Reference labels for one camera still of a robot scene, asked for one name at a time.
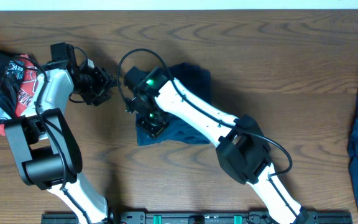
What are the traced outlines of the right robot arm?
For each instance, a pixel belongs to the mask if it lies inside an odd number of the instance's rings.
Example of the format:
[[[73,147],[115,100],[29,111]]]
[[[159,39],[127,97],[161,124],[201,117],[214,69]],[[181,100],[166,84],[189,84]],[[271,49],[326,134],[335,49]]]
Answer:
[[[272,146],[283,147],[265,137],[253,118],[220,111],[161,68],[144,72],[132,67],[124,85],[134,94],[127,104],[140,116],[136,125],[151,138],[162,134],[170,115],[180,118],[215,146],[221,169],[236,182],[250,185],[275,222],[306,222],[306,211],[279,179],[286,172],[275,170],[269,154]]]

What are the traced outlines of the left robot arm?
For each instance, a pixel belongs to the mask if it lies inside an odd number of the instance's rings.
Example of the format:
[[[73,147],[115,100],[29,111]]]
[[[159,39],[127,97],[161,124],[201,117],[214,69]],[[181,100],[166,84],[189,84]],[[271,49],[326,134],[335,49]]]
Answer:
[[[117,81],[89,58],[78,63],[75,49],[65,42],[53,44],[50,62],[33,63],[39,82],[34,97],[20,117],[6,121],[5,133],[26,185],[59,197],[76,223],[113,223],[107,199],[82,172],[81,151],[63,114],[73,94],[90,106],[109,100]]]

